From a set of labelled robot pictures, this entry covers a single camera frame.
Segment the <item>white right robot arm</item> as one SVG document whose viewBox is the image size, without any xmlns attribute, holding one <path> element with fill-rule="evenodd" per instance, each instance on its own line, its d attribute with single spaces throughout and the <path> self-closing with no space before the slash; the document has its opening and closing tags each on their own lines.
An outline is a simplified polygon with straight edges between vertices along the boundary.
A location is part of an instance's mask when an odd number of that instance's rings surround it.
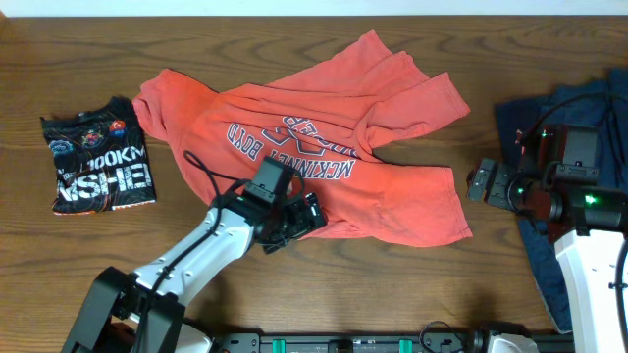
<svg viewBox="0 0 628 353">
<path fill-rule="evenodd" d="M 598 187 L 593 168 L 550 160 L 518 168 L 483 159 L 467 196 L 546 225 L 578 352 L 627 349 L 627 195 Z"/>
</svg>

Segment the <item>orange red t-shirt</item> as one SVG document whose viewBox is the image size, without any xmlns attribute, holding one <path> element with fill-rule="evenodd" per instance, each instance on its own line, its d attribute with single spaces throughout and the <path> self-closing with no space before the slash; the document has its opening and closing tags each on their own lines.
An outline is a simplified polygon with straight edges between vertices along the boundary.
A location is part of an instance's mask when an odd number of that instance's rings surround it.
<svg viewBox="0 0 628 353">
<path fill-rule="evenodd" d="M 215 186 L 185 152 L 224 177 L 251 178 L 267 157 L 297 169 L 327 215 L 321 238 L 434 247 L 471 235 L 450 167 L 399 166 L 375 155 L 386 144 L 448 126 L 469 107 L 448 74 L 426 76 L 375 32 L 264 85 L 217 92 L 165 70 L 132 104 L 141 128 L 170 146 L 204 202 Z"/>
</svg>

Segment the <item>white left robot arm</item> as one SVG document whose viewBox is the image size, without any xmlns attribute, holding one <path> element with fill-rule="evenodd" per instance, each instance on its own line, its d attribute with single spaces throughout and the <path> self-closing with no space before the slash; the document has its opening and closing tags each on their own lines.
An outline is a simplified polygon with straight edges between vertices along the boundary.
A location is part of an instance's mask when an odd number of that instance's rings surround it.
<svg viewBox="0 0 628 353">
<path fill-rule="evenodd" d="M 226 265 L 258 243 L 273 253 L 326 217 L 315 194 L 260 206 L 235 196 L 153 262 L 126 274 L 114 267 L 89 288 L 63 345 L 66 352 L 208 352 L 212 340 L 183 322 L 192 299 Z"/>
</svg>

